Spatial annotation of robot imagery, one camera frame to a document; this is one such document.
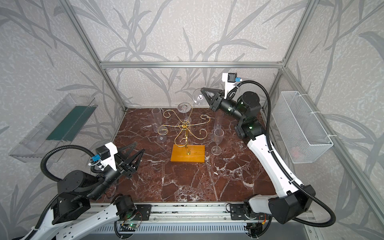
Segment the glass base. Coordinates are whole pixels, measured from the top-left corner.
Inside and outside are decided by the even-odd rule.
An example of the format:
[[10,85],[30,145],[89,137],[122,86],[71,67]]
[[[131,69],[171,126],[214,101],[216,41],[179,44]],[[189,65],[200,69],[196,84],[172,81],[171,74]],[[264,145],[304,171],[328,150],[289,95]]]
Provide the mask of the glass base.
[[214,147],[212,148],[212,153],[213,153],[214,155],[220,155],[220,154],[221,154],[221,148],[220,148],[219,146],[214,146]]
[[167,136],[162,136],[162,135],[159,135],[156,137],[156,142],[158,143],[163,143],[167,140]]

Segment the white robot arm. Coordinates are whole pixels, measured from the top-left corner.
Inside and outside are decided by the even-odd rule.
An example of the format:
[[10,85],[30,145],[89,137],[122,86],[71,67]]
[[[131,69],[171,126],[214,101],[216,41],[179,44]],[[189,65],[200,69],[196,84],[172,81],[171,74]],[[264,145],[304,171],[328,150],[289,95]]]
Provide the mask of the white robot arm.
[[[235,131],[240,139],[257,156],[267,174],[271,178],[276,195],[251,196],[244,201],[245,215],[251,219],[257,213],[272,214],[281,224],[293,219],[314,227],[328,227],[336,221],[333,211],[315,197],[311,185],[303,183],[291,172],[269,140],[269,121],[271,102],[267,90],[258,82],[242,81],[236,73],[223,73],[222,81],[225,89],[202,88],[201,93],[213,111],[224,111],[235,118],[238,123]],[[260,98],[257,93],[246,91],[237,101],[232,100],[238,88],[246,83],[259,86],[268,101],[266,128],[257,120],[261,110]],[[325,223],[310,223],[296,217],[307,211],[312,201],[321,205],[331,216]]]

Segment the gray wall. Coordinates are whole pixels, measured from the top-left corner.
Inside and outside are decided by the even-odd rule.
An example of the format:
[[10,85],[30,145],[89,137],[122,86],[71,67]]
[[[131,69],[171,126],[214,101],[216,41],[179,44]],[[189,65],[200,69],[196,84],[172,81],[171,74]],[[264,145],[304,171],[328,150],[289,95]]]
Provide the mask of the gray wall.
[[[25,235],[57,194],[40,164],[8,156],[12,148],[68,93],[98,104],[73,144],[93,150],[109,142],[123,112],[56,1],[0,2],[0,65],[0,239],[10,239]],[[66,151],[50,170],[64,177],[89,171],[86,163]]]
[[[307,0],[70,2],[102,61],[281,61],[307,5]],[[191,102],[194,89],[222,88],[221,72],[236,71],[267,89],[277,72],[109,69],[109,74],[127,106],[153,107]]]
[[[328,3],[316,7],[288,67],[384,196],[384,2]],[[283,78],[276,92],[291,90]],[[337,223],[321,229],[325,239],[384,239],[384,229],[332,150],[314,163],[289,164],[335,210]],[[328,219],[318,205],[311,209],[318,222]]]

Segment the red marble surface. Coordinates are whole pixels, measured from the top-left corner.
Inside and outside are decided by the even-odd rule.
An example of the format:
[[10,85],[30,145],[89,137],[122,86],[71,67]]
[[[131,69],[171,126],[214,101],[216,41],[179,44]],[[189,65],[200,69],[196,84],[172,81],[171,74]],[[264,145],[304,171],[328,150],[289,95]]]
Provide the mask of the red marble surface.
[[[135,151],[144,148],[139,170],[131,179],[124,176],[114,184],[98,202],[109,202],[114,194],[131,195],[135,202],[174,201],[242,201],[253,195],[275,194],[273,184],[256,156],[237,137],[230,116],[224,116],[224,140],[219,146],[222,154],[211,153],[215,145],[211,138],[215,113],[206,108],[193,109],[192,123],[203,122],[201,114],[210,116],[211,122],[201,127],[208,131],[204,140],[190,137],[191,144],[205,145],[205,163],[173,163],[170,161],[174,138],[178,131],[168,127],[165,143],[157,143],[157,133],[148,120],[151,109],[128,109],[114,140],[117,147],[136,141]],[[169,125],[177,125],[177,118],[163,118]],[[199,137],[199,127],[192,132]]]

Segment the cable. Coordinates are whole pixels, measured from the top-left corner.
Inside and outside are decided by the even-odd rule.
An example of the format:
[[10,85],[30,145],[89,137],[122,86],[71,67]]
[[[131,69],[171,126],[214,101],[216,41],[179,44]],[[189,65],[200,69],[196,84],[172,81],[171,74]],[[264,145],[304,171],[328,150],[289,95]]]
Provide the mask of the cable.
[[41,213],[40,215],[40,218],[39,220],[37,221],[36,223],[36,226],[35,226],[35,229],[36,230],[33,230],[26,238],[25,240],[29,240],[31,239],[35,233],[37,232],[37,230],[40,228],[41,224],[43,223],[43,220],[45,218],[45,215],[47,214],[47,212],[49,211],[49,209],[51,208],[52,206],[52,203],[58,198],[58,195],[56,194],[56,196],[48,203],[48,205],[44,208],[43,212]]
[[117,221],[115,221],[113,223],[113,230],[115,231],[115,234],[116,236],[118,236],[120,239],[128,239],[130,238],[133,234],[130,234],[129,237],[123,237],[123,235],[121,235],[119,232],[118,232],[118,227],[117,227]]
[[227,212],[230,212],[230,211],[228,211],[228,209],[227,209],[228,204],[230,204],[230,203],[227,203],[227,204],[225,205],[225,210],[226,210]]
[[269,136],[269,128],[270,128],[269,124],[270,124],[270,119],[271,119],[271,99],[270,99],[268,91],[265,89],[265,87],[263,85],[261,85],[260,83],[255,82],[255,81],[251,81],[251,80],[242,81],[237,85],[237,88],[233,88],[231,91],[229,91],[229,93],[227,95],[227,99],[232,99],[235,96],[237,89],[245,83],[252,83],[252,84],[259,86],[263,90],[263,92],[266,96],[267,103],[268,103],[268,111],[267,111],[267,117],[266,117],[265,138],[266,138],[266,143],[268,145],[268,149],[269,149],[273,159],[275,160],[275,162],[277,163],[277,165],[279,166],[281,171],[284,173],[284,175],[291,181],[291,183],[297,189],[299,189],[302,193],[304,193],[307,197],[309,197],[315,203],[319,204],[322,208],[324,208],[329,213],[329,215],[331,217],[328,221],[322,222],[322,223],[308,222],[308,221],[305,221],[305,220],[302,220],[302,219],[299,219],[296,217],[293,220],[295,220],[296,222],[308,225],[308,226],[312,226],[312,227],[329,227],[329,226],[333,225],[336,222],[336,215],[334,214],[334,212],[325,203],[323,203],[322,201],[317,199],[315,196],[312,196],[310,193],[306,192],[306,190],[304,190],[297,182],[295,182],[293,180],[293,178],[290,176],[290,174],[288,174],[288,172],[284,169],[283,165],[281,164],[279,159],[276,157],[274,151],[272,151],[273,149],[271,146],[271,141],[270,141],[270,136]]
[[[259,235],[256,235],[256,238],[258,239],[261,235],[263,235],[269,228],[269,226],[271,225],[271,222],[272,222],[272,215],[269,215],[269,219],[268,219],[268,223],[266,224],[265,228],[263,229],[263,231],[259,234]],[[248,227],[248,226],[244,226],[244,228],[246,229],[255,229],[255,227]],[[246,232],[246,235],[250,238],[254,238],[252,237],[252,235],[250,235],[248,232]]]
[[114,196],[111,200],[111,204],[114,203],[116,201],[116,199],[120,196],[123,196],[121,193],[117,194],[116,196]]
[[93,172],[93,173],[102,173],[103,170],[96,170],[95,166],[93,165],[93,166],[91,166],[91,172]]
[[83,152],[85,152],[86,154],[88,154],[89,156],[93,157],[95,156],[90,150],[88,150],[87,148],[85,147],[82,147],[82,146],[79,146],[79,145],[64,145],[64,146],[61,146],[61,147],[57,147],[57,148],[54,148],[52,149],[51,151],[49,151],[41,160],[40,162],[40,169],[42,171],[42,173],[49,179],[55,181],[55,182],[58,182],[60,180],[62,180],[61,178],[59,177],[56,177],[55,175],[53,175],[48,169],[47,169],[47,161],[48,159],[55,153],[57,153],[58,151],[61,151],[61,150],[65,150],[65,149],[78,149],[78,150],[81,150]]

